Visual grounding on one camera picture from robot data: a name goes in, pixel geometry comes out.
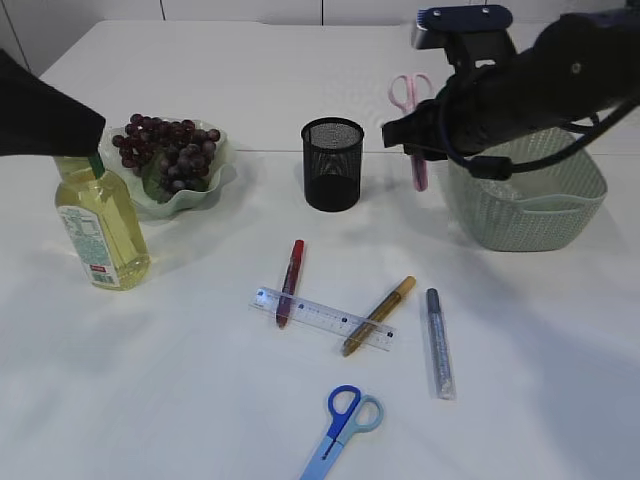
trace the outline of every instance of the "gold marker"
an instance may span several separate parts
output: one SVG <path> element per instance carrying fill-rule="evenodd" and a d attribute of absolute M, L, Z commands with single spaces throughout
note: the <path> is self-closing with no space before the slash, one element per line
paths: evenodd
<path fill-rule="evenodd" d="M 407 296 L 407 293 L 411 291 L 415 284 L 416 279 L 414 277 L 405 278 L 403 282 L 398 285 L 398 287 L 391 292 L 373 312 L 371 312 L 371 315 L 367 317 L 367 320 L 382 322 L 387 318 L 387 316 L 389 316 L 393 309 L 398 306 L 402 299 Z M 362 342 L 364 342 L 366 338 L 375 331 L 375 329 L 376 326 L 371 325 L 370 323 L 363 323 L 356 328 L 355 331 L 349 335 L 349 338 L 344 341 L 344 344 L 342 345 L 342 355 L 344 357 L 348 357 L 355 352 Z"/>

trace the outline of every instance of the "red marker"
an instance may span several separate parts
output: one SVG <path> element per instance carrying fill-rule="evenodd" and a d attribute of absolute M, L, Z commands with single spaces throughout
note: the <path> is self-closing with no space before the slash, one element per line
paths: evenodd
<path fill-rule="evenodd" d="M 304 242 L 302 240 L 296 240 L 296 243 L 293 245 L 293 251 L 291 252 L 291 259 L 289 260 L 287 276 L 284 278 L 284 285 L 282 285 L 282 293 L 286 293 L 287 295 L 294 295 L 296 293 L 296 284 L 298 283 L 298 273 L 300 272 L 300 265 L 302 264 L 303 250 Z M 278 309 L 276 310 L 276 322 L 280 328 L 284 328 L 287 325 L 290 310 L 291 299 L 280 297 Z"/>

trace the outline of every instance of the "black mesh pen holder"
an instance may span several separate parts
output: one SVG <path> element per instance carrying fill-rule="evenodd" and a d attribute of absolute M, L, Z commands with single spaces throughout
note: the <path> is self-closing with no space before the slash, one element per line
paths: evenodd
<path fill-rule="evenodd" d="M 342 212 L 360 198 L 364 130 L 351 120 L 319 118 L 302 129 L 304 196 L 323 212 Z"/>

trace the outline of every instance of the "white wall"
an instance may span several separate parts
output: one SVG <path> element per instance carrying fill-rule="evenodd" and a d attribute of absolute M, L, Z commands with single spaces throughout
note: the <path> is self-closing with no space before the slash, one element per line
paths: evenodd
<path fill-rule="evenodd" d="M 97 22 L 162 20 L 161 0 L 0 0 L 31 70 L 40 75 Z M 484 0 L 162 0 L 167 20 L 253 20 L 275 24 L 395 25 L 419 8 L 483 4 Z M 517 22 L 549 22 L 568 11 L 616 8 L 624 0 L 494 0 Z M 0 46 L 21 60 L 0 8 Z"/>
<path fill-rule="evenodd" d="M 420 8 L 484 5 L 484 3 L 484 0 L 324 0 L 324 23 L 326 25 L 397 25 L 415 21 L 416 12 Z M 489 0 L 488 3 L 509 8 L 516 22 L 535 23 L 557 20 L 560 14 L 566 12 L 589 12 L 621 7 L 624 6 L 625 1 Z"/>
<path fill-rule="evenodd" d="M 26 66 L 22 52 L 20 52 L 20 46 L 16 40 L 11 24 L 4 11 L 2 0 L 0 0 L 0 49 L 5 50 L 14 60 L 20 63 L 23 67 Z"/>
<path fill-rule="evenodd" d="M 36 75 L 49 68 L 101 20 L 162 20 L 158 0 L 3 1 L 31 70 Z"/>
<path fill-rule="evenodd" d="M 167 20 L 320 25 L 322 0 L 163 0 Z"/>

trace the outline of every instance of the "blue scissors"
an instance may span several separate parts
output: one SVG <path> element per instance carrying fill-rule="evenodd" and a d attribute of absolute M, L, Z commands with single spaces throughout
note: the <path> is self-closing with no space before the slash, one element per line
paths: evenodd
<path fill-rule="evenodd" d="M 336 395 L 342 392 L 351 392 L 355 398 L 344 413 L 336 412 L 333 401 Z M 376 418 L 367 425 L 358 423 L 358 415 L 367 403 L 372 403 L 378 409 Z M 320 480 L 327 476 L 342 449 L 355 433 L 370 432 L 378 428 L 384 417 L 384 409 L 377 398 L 371 395 L 362 395 L 360 390 L 353 385 L 342 385 L 329 395 L 329 412 L 333 417 L 331 426 L 324 440 L 320 442 L 316 453 L 307 465 L 300 480 Z"/>

